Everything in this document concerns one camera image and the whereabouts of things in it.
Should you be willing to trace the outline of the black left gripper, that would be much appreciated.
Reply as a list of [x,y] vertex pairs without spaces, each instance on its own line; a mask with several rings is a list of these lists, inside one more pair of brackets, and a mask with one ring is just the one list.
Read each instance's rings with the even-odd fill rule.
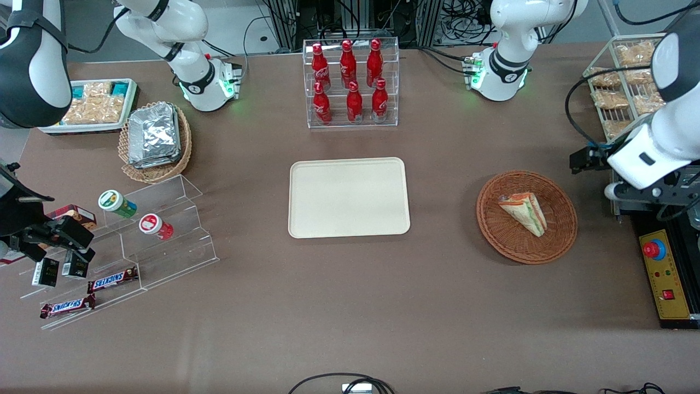
[[570,155],[570,171],[577,175],[586,168],[609,168],[607,158],[609,154],[608,144],[588,144]]

